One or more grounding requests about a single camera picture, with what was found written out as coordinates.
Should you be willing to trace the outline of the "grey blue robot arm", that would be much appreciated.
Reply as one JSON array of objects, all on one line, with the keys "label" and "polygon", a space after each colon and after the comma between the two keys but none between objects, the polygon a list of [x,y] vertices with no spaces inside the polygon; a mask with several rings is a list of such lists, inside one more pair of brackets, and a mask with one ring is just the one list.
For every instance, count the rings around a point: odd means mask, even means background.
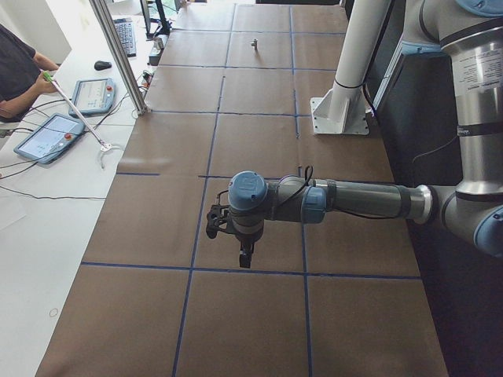
[{"label": "grey blue robot arm", "polygon": [[317,224],[340,211],[363,218],[435,223],[494,257],[502,255],[502,4],[499,1],[409,1],[405,54],[450,57],[463,178],[455,186],[370,184],[287,176],[266,182],[236,174],[228,203],[207,215],[207,235],[233,234],[247,268],[264,223]]}]

